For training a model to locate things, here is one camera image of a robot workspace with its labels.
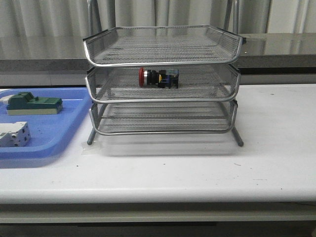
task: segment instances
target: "plastic tray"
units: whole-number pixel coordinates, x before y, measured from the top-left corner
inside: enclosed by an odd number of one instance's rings
[[[146,69],[170,69],[151,66]],[[230,101],[235,98],[240,73],[231,65],[175,65],[179,70],[178,88],[140,87],[139,67],[95,68],[86,77],[90,96],[96,103],[149,101]]]
[[[91,106],[86,88],[10,89],[0,92],[0,97],[21,91],[29,91],[34,96],[62,98],[63,110],[56,115],[8,116],[6,106],[0,103],[2,123],[27,121],[31,133],[24,147],[0,148],[0,158],[44,158],[63,151]]]
[[[97,67],[230,63],[242,37],[212,26],[117,27],[83,44]]]
[[[141,133],[225,133],[235,123],[237,103],[135,102],[94,104],[90,116],[102,135]]]

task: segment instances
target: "tray leg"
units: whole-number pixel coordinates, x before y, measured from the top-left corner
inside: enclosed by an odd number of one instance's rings
[[[91,133],[90,133],[90,136],[87,140],[87,144],[88,145],[91,145],[93,140],[94,140],[94,137],[95,137],[95,134],[96,134],[96,131],[94,130],[94,128],[92,129]]]
[[[232,133],[233,133],[233,135],[234,135],[234,138],[235,138],[237,144],[238,144],[240,147],[242,147],[242,146],[243,146],[243,140],[242,140],[242,138],[240,137],[240,135],[239,135],[239,133],[238,133],[238,131],[237,131],[237,129],[236,129],[235,126],[232,128]]]

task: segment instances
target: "green electrical component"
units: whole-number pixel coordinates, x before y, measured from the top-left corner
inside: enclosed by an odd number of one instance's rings
[[[30,92],[13,95],[6,107],[8,115],[53,115],[62,108],[61,98],[34,97]]]

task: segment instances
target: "blue tray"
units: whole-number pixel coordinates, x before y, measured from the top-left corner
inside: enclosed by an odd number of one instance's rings
[[[6,105],[0,103],[0,122],[27,121],[31,139],[24,147],[0,148],[1,159],[44,158],[62,152],[86,116],[91,99],[86,88],[10,89],[0,92],[0,98],[29,91],[39,97],[59,97],[63,110],[56,115],[9,116]]]

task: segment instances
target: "metal tray rack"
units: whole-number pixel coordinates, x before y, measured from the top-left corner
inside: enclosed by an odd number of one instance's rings
[[[113,28],[84,39],[93,131],[225,133],[235,128],[242,38],[211,26]],[[138,70],[179,70],[178,88],[140,87]]]

